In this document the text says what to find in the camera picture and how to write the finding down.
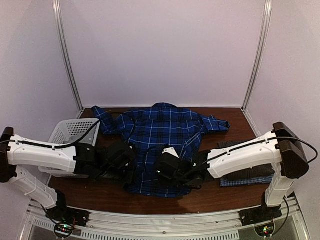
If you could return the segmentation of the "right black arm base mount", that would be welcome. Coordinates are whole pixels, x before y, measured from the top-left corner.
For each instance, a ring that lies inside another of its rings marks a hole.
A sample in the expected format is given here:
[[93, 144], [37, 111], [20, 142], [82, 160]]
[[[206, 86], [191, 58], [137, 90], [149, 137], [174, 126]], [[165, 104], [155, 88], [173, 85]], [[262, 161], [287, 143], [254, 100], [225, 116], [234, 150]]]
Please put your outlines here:
[[244, 209], [238, 212], [242, 226], [255, 225], [262, 222], [271, 221], [282, 216], [281, 203], [277, 206], [268, 206], [266, 193], [261, 197], [261, 206]]

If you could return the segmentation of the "blue plaid long sleeve shirt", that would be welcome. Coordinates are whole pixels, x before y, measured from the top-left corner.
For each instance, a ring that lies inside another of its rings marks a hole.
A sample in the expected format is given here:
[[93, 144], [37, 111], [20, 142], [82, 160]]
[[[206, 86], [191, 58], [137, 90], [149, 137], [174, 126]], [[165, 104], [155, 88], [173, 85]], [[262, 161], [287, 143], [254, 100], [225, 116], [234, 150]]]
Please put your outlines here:
[[177, 198], [188, 195], [189, 188], [161, 186], [153, 171], [160, 149], [173, 147], [178, 156], [190, 161], [199, 151], [203, 136], [225, 132], [230, 123], [214, 116], [205, 116], [169, 103], [156, 103], [151, 107], [134, 108], [118, 117], [104, 109], [91, 108], [94, 117], [101, 121], [104, 135], [120, 135], [136, 150], [136, 171], [133, 182], [123, 189], [131, 194], [159, 198]]

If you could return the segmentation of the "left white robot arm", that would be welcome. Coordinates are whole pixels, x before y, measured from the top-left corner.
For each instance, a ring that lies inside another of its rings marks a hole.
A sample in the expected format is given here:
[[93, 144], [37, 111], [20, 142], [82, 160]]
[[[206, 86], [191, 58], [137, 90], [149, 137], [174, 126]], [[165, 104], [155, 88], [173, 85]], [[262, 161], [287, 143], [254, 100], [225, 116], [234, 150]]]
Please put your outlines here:
[[24, 165], [53, 168], [73, 175], [99, 178], [112, 174], [127, 178], [134, 168], [135, 152], [124, 142], [96, 148], [83, 140], [91, 132], [78, 135], [67, 144], [28, 140], [6, 127], [0, 137], [0, 181], [15, 184], [26, 196], [39, 202], [61, 222], [72, 218], [65, 195], [52, 189], [23, 168]]

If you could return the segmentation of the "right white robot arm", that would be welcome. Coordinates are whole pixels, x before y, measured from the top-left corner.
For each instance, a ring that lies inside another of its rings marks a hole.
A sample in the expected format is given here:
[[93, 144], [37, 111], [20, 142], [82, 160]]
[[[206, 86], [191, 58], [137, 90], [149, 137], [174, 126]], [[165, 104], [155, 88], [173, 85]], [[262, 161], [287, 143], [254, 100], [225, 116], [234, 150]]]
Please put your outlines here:
[[174, 147], [167, 147], [155, 162], [154, 172], [164, 186], [200, 189], [204, 183], [231, 173], [271, 165], [275, 173], [262, 198], [264, 204], [256, 210], [258, 219], [266, 221], [282, 204], [294, 180], [310, 169], [303, 144], [283, 122], [276, 122], [265, 135], [231, 147], [197, 153], [191, 161], [179, 157]]

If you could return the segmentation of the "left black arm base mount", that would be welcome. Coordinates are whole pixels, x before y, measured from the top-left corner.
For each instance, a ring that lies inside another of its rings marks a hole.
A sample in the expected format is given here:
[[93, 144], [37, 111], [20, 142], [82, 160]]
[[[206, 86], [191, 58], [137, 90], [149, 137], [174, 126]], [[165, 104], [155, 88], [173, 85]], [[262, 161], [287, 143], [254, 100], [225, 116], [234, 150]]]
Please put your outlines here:
[[57, 190], [57, 201], [53, 208], [47, 208], [47, 216], [54, 221], [68, 223], [70, 225], [86, 227], [90, 213], [86, 210], [67, 206], [65, 195]]

